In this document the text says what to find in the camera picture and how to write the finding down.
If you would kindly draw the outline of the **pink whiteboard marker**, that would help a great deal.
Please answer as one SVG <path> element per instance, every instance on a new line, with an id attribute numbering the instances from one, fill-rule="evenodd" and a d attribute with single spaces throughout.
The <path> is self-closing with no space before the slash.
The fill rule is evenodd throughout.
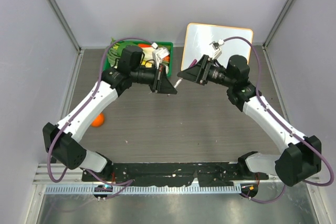
<path id="1" fill-rule="evenodd" d="M 194 59 L 194 60 L 191 62 L 191 64 L 189 65 L 189 68 L 190 68 L 190 67 L 193 67 L 195 64 L 197 64 L 197 60 L 196 60 L 196 59 Z M 182 75 L 181 77 L 179 76 L 178 80 L 177 80 L 176 83 L 174 84 L 174 88 L 177 88 L 177 87 L 180 85 L 180 83 L 182 82 L 182 80 L 184 80 L 184 79 L 185 79 L 185 75 Z"/>

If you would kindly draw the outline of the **orange framed whiteboard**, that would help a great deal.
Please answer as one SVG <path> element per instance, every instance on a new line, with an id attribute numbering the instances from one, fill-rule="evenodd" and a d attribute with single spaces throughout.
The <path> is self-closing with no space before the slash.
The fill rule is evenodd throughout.
<path id="1" fill-rule="evenodd" d="M 214 53 L 211 44 L 230 37 L 235 37 L 235 39 L 221 46 L 221 52 L 217 57 L 218 62 L 227 66 L 228 59 L 232 55 L 241 55 L 249 59 L 250 45 L 240 38 L 245 38 L 251 43 L 253 35 L 253 31 L 248 28 L 190 23 L 186 30 L 181 70 L 189 67 L 193 60 L 200 60 L 203 55 L 212 57 Z"/>

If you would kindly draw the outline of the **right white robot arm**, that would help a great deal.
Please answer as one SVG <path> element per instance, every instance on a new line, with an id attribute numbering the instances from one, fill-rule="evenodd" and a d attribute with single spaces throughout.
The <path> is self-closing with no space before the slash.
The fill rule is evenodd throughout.
<path id="1" fill-rule="evenodd" d="M 226 67 L 204 55 L 195 65 L 180 71 L 178 77 L 205 85 L 208 82 L 227 87 L 229 101 L 253 119 L 273 140 L 279 155 L 266 155 L 256 151 L 238 158 L 237 173 L 250 179 L 255 173 L 278 176 L 292 187 L 321 171 L 321 141 L 296 131 L 266 101 L 261 92 L 249 81 L 250 67 L 245 57 L 233 55 Z"/>

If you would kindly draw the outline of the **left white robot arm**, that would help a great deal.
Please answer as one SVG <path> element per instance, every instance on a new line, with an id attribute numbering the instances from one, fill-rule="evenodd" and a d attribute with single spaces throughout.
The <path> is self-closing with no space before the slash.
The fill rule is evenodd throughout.
<path id="1" fill-rule="evenodd" d="M 85 149 L 80 141 L 94 119 L 133 83 L 146 84 L 153 93 L 177 93 L 162 63 L 169 51 L 157 44 L 152 44 L 152 48 L 154 63 L 146 67 L 142 63 L 141 47 L 135 44 L 119 46 L 121 56 L 117 65 L 100 73 L 89 94 L 65 118 L 57 124 L 47 123 L 43 127 L 48 158 L 55 158 L 66 169 L 85 169 L 102 182 L 111 177 L 112 161 L 102 154 Z"/>

